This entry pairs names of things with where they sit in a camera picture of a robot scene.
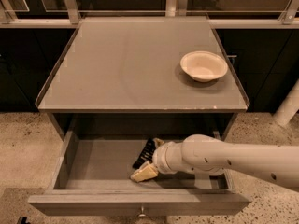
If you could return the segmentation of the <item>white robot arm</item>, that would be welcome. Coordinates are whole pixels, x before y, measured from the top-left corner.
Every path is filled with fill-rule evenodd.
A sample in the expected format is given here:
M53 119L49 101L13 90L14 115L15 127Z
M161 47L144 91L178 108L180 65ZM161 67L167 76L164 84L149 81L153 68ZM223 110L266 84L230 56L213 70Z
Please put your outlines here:
M135 182L183 172L195 175L195 185L207 189L205 180L210 175L230 169L286 189L299 189L297 146L227 143L203 134L193 134L181 143L150 139L133 168Z

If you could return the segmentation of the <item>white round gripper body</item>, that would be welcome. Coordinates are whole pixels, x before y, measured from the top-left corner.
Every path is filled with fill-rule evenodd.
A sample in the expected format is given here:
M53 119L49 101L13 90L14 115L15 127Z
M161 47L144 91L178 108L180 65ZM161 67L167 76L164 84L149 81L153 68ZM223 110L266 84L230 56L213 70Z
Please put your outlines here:
M181 143L168 142L161 145L154 151L152 162L165 175L187 171L187 163L182 159Z

